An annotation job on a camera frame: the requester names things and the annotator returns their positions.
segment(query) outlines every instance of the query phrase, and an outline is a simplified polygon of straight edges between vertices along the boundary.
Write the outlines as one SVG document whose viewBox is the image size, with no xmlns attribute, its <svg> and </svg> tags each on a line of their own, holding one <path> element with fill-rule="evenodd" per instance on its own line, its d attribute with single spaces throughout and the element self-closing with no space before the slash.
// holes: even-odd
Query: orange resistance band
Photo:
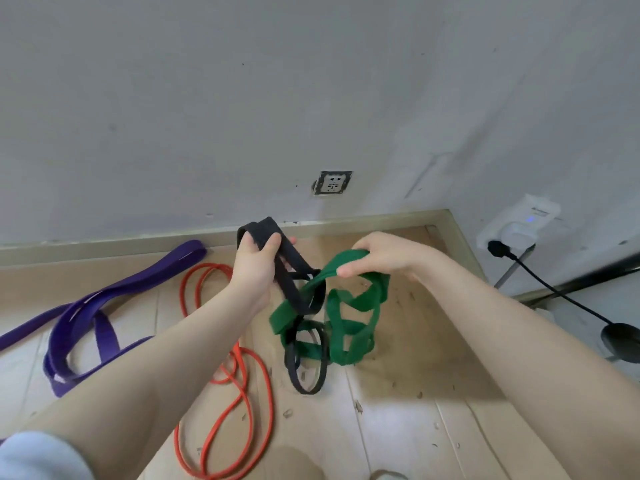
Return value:
<svg viewBox="0 0 640 480">
<path fill-rule="evenodd" d="M 180 307 L 182 308 L 182 314 L 185 317 L 187 317 L 188 315 L 187 307 L 185 304 L 185 298 L 184 298 L 184 292 L 187 286 L 187 281 L 189 280 L 191 275 L 199 269 L 206 269 L 206 271 L 201 275 L 200 279 L 196 284 L 195 302 L 196 302 L 197 308 L 201 306 L 200 293 L 202 291 L 202 284 L 208 275 L 210 275 L 216 269 L 219 269 L 230 280 L 231 274 L 233 273 L 233 268 L 231 266 L 227 266 L 226 264 L 215 264 L 215 263 L 202 263 L 188 270 L 188 272 L 184 275 L 182 282 L 180 284 Z M 267 386 L 267 396 L 269 398 L 269 425 L 267 427 L 267 432 L 264 436 L 264 440 L 262 441 L 262 444 L 258 452 L 251 459 L 251 461 L 247 462 L 244 465 L 244 467 L 242 467 L 242 465 L 247 460 L 247 455 L 249 453 L 249 450 L 253 441 L 253 413 L 251 409 L 251 404 L 249 402 L 249 397 L 247 396 L 247 393 L 246 393 L 247 384 L 248 384 L 248 373 L 246 370 L 246 365 L 244 363 L 243 354 L 251 355 L 251 357 L 255 359 L 255 361 L 258 363 L 258 365 L 262 369 L 262 373 L 264 375 L 264 381 Z M 209 435 L 207 436 L 207 439 L 204 441 L 204 444 L 202 446 L 202 453 L 200 454 L 199 470 L 188 466 L 186 460 L 182 456 L 182 452 L 180 451 L 180 423 L 178 423 L 178 426 L 176 426 L 175 429 L 173 430 L 173 447 L 175 449 L 175 455 L 178 458 L 178 462 L 180 462 L 180 466 L 182 466 L 182 468 L 185 469 L 185 471 L 187 471 L 189 475 L 194 476 L 196 478 L 201 478 L 204 480 L 223 480 L 223 479 L 239 480 L 243 478 L 245 475 L 247 475 L 247 473 L 249 473 L 249 471 L 251 471 L 251 469 L 255 466 L 258 460 L 260 460 L 262 453 L 267 447 L 269 438 L 271 437 L 271 429 L 273 427 L 273 416 L 274 416 L 273 393 L 271 391 L 271 380 L 269 379 L 269 372 L 267 371 L 267 368 L 265 367 L 264 362 L 262 361 L 262 359 L 260 359 L 259 355 L 256 354 L 251 349 L 248 349 L 246 347 L 241 347 L 239 341 L 236 342 L 233 350 L 229 355 L 233 360 L 233 368 L 231 372 L 229 372 L 224 365 L 220 365 L 220 369 L 222 369 L 222 371 L 227 375 L 227 377 L 220 380 L 211 379 L 209 382 L 211 382 L 212 384 L 225 384 L 225 383 L 231 382 L 238 388 L 238 391 L 240 392 L 240 394 L 238 395 L 238 397 L 236 397 L 233 403 L 231 403 L 229 407 L 225 409 L 224 412 L 222 412 L 222 414 L 220 415 L 220 418 L 218 418 L 216 423 L 213 425 L 213 428 L 211 428 L 211 431 L 209 432 Z M 242 374 L 242 383 L 236 380 L 236 371 L 238 369 L 238 366 L 240 367 L 240 372 Z M 222 422 L 227 418 L 228 414 L 231 411 L 233 411 L 233 409 L 235 409 L 235 407 L 240 403 L 241 399 L 244 400 L 247 413 L 249 416 L 249 436 L 247 437 L 244 450 L 242 451 L 242 453 L 240 453 L 240 457 L 228 468 L 225 468 L 224 470 L 220 470 L 219 472 L 216 472 L 216 473 L 207 473 L 207 456 L 209 453 L 209 449 L 211 448 L 211 443 L 213 443 L 213 439 L 215 438 L 220 428 L 220 425 L 222 425 Z"/>
</svg>

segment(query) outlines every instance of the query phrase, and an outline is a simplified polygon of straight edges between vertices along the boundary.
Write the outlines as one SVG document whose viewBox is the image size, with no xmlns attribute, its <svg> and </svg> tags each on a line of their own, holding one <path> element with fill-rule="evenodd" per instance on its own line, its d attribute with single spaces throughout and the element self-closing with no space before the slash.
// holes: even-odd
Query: sleeve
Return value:
<svg viewBox="0 0 640 480">
<path fill-rule="evenodd" d="M 0 479 L 94 480 L 80 453 L 39 431 L 23 431 L 0 445 Z"/>
</svg>

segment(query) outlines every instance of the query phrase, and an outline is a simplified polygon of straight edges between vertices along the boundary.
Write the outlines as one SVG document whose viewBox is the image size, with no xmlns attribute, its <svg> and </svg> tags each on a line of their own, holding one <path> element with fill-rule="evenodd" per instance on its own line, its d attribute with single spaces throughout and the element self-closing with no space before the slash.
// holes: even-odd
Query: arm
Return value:
<svg viewBox="0 0 640 480">
<path fill-rule="evenodd" d="M 640 390 L 609 362 L 433 248 L 379 232 L 354 248 L 370 254 L 338 275 L 420 281 L 572 478 L 640 478 Z"/>
<path fill-rule="evenodd" d="M 164 333 L 89 377 L 28 422 L 71 444 L 97 479 L 135 479 L 253 316 L 269 302 L 274 234 L 258 251 L 244 234 L 229 285 Z"/>
</svg>

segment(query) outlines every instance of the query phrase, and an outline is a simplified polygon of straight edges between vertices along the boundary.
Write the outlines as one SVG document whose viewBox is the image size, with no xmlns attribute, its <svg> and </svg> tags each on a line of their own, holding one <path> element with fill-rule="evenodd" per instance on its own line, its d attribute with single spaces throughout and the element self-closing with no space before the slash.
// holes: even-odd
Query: black plug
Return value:
<svg viewBox="0 0 640 480">
<path fill-rule="evenodd" d="M 497 258 L 504 258 L 507 256 L 509 259 L 515 260 L 515 255 L 511 252 L 511 248 L 500 241 L 489 241 L 487 250 Z"/>
</svg>

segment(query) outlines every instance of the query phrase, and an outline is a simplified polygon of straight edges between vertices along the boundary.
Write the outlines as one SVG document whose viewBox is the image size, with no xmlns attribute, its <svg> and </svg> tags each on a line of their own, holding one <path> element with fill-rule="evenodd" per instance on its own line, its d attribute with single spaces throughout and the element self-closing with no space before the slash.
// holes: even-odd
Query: person's left arm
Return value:
<svg viewBox="0 0 640 480">
<path fill-rule="evenodd" d="M 274 234 L 258 251 L 245 233 L 224 290 L 93 374 L 22 430 L 66 441 L 96 479 L 137 478 L 268 303 L 279 245 Z"/>
</svg>

